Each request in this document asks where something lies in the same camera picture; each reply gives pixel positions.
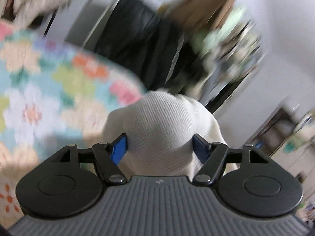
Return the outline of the white knit sweater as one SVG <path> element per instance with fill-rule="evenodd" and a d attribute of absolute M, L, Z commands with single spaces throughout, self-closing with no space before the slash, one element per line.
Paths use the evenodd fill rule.
<path fill-rule="evenodd" d="M 209 143 L 225 142 L 217 120 L 201 103 L 165 92 L 149 92 L 136 103 L 112 111 L 103 141 L 113 142 L 123 133 L 128 151 L 119 168 L 127 177 L 193 178 L 202 166 L 193 152 L 193 134 Z"/>

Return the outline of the floral patterned bed quilt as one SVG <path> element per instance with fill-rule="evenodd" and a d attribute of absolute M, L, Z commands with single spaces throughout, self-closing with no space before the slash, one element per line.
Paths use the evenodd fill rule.
<path fill-rule="evenodd" d="M 116 63 L 1 20 L 1 225 L 21 219 L 18 180 L 66 144 L 89 147 L 142 82 Z"/>

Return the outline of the green patterned hanging clothes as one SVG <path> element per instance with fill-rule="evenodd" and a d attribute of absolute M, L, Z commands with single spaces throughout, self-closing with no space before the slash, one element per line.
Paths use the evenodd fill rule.
<path fill-rule="evenodd" d="M 211 99 L 218 85 L 239 80 L 260 59 L 255 53 L 260 48 L 260 35 L 255 23 L 247 16 L 247 9 L 237 6 L 218 30 L 204 31 L 192 37 L 194 52 L 206 72 L 193 83 L 186 95 L 196 99 Z"/>

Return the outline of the brown hanging garment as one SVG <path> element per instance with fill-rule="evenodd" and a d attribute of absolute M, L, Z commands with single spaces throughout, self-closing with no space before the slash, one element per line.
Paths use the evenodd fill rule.
<path fill-rule="evenodd" d="M 197 33 L 221 28 L 234 3 L 235 0 L 173 0 L 163 3 L 157 12 L 184 31 Z"/>

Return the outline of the black hanging jacket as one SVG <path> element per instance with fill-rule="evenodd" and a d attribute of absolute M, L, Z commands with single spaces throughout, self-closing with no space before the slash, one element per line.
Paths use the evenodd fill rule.
<path fill-rule="evenodd" d="M 206 71 L 186 35 L 141 0 L 119 0 L 94 52 L 129 69 L 150 91 L 197 83 Z"/>

